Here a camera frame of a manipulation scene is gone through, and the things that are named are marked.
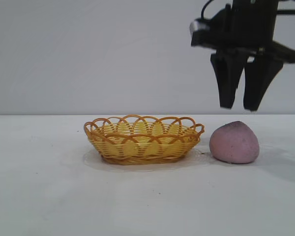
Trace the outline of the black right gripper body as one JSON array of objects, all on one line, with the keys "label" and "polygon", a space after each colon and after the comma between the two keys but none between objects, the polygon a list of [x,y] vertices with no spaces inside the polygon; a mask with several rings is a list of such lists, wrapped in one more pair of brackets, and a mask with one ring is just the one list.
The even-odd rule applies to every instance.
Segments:
[{"label": "black right gripper body", "polygon": [[211,18],[204,14],[190,24],[191,46],[243,51],[295,63],[295,50],[273,40],[276,18],[295,15],[295,9],[278,9],[277,0],[234,0]]}]

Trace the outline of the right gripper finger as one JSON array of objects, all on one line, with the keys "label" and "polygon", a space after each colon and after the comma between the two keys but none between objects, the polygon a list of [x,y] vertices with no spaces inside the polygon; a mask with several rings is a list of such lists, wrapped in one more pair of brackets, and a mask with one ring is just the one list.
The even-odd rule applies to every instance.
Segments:
[{"label": "right gripper finger", "polygon": [[242,71],[247,64],[247,54],[216,51],[211,54],[210,62],[217,80],[220,107],[231,109]]},{"label": "right gripper finger", "polygon": [[282,61],[265,56],[257,56],[245,65],[244,109],[258,110],[266,90],[282,68]]}]

